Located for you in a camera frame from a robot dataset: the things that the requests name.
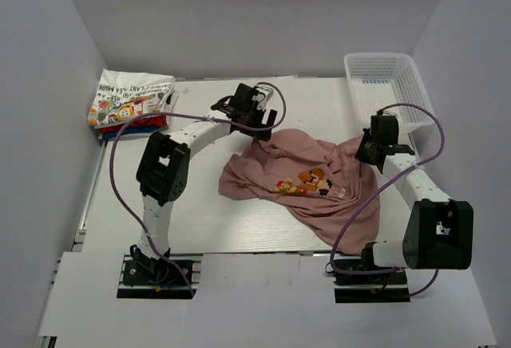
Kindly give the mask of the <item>pink pixel-print t-shirt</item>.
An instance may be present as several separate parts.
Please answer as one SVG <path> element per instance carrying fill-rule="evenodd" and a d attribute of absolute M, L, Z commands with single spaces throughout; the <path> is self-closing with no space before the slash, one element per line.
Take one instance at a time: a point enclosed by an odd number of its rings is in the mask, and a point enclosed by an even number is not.
<path fill-rule="evenodd" d="M 231 200 L 282 205 L 324 243 L 359 255 L 376 240 L 380 220 L 374 170 L 355 158 L 361 140 L 335 144 L 299 129 L 274 132 L 231 156 L 218 191 Z"/>

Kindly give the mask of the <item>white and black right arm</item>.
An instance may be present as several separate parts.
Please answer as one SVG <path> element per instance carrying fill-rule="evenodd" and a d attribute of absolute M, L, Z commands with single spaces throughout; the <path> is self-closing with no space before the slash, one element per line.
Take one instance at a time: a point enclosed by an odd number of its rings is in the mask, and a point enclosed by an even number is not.
<path fill-rule="evenodd" d="M 410 209 L 400 239 L 368 243 L 360 271 L 370 283 L 390 268 L 465 270 L 472 260 L 473 208 L 451 199 L 418 165 L 412 148 L 398 143 L 398 120 L 377 113 L 364 130 L 355 158 L 375 166 L 395 186 Z"/>

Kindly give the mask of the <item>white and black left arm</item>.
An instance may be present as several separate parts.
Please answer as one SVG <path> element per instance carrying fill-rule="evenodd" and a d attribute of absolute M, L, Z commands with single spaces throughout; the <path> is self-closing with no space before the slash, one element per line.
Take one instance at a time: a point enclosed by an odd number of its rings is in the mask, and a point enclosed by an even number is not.
<path fill-rule="evenodd" d="M 276 86 L 260 82 L 251 87 L 239 84 L 232 96 L 211 106 L 202 117 L 169 134 L 155 132 L 149 137 L 136 178 L 143 200 L 143 231 L 133 251 L 147 259 L 141 274 L 151 283 L 161 283 L 168 276 L 170 246 L 168 230 L 172 207 L 188 182 L 191 159 L 215 141 L 241 132 L 257 140 L 270 140 L 277 125 L 277 112 L 267 109 Z"/>

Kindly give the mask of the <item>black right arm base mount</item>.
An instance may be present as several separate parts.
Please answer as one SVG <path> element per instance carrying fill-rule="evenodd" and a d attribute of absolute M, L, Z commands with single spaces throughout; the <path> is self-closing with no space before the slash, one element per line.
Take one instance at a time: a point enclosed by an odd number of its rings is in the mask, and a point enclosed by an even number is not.
<path fill-rule="evenodd" d="M 408 303 L 410 292 L 404 271 L 377 275 L 342 275 L 329 263 L 325 272 L 334 279 L 335 302 L 338 304 Z"/>

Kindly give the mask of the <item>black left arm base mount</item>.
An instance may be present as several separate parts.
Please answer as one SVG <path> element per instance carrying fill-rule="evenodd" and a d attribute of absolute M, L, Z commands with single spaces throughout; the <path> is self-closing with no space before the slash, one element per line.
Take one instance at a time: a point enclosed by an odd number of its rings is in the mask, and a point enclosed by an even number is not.
<path fill-rule="evenodd" d="M 161 258 L 149 258 L 141 249 L 132 245 L 129 254 L 123 258 L 121 275 L 117 288 L 118 299 L 161 299 L 189 300 L 197 291 L 200 281 L 201 255 L 170 255 L 183 275 Z"/>

